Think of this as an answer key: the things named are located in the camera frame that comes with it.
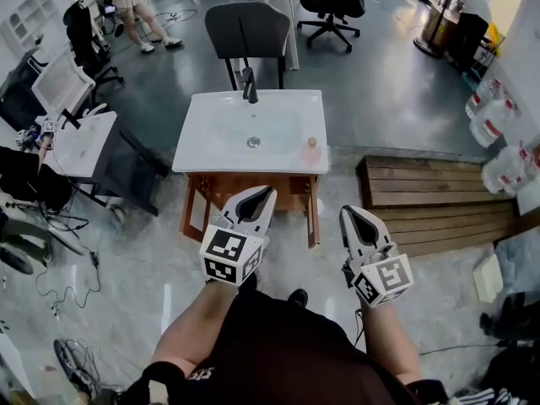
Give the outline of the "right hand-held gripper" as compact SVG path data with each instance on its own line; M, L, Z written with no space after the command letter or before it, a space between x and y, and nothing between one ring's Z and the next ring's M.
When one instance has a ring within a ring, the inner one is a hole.
M381 219L363 208L345 205L339 223L343 245L350 255L376 251L362 259L350 256L342 267L347 286L362 303L375 308L399 298L413 286L408 257L390 243L389 231Z

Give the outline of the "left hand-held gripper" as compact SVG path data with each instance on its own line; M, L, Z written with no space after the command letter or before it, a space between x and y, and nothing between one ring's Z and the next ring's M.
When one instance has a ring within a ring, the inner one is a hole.
M278 192L253 186L230 197L215 224L209 224L199 251L206 278L242 285L262 263Z

